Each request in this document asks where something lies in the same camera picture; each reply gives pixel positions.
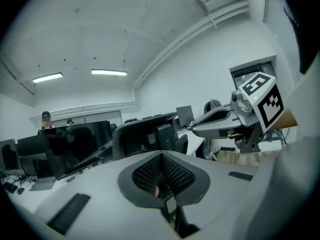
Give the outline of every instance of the fluorescent light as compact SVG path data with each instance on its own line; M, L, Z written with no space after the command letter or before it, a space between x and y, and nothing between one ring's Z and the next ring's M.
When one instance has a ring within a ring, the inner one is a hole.
M111 75L111 76L126 76L126 71L106 70L106 69L91 69L93 75Z
M47 81L47 80L52 80L52 79L57 79L57 78L62 78L63 75L61 73L55 73L55 74L49 74L49 75L45 75L42 77L38 77L33 79L32 81L37 84L43 81Z

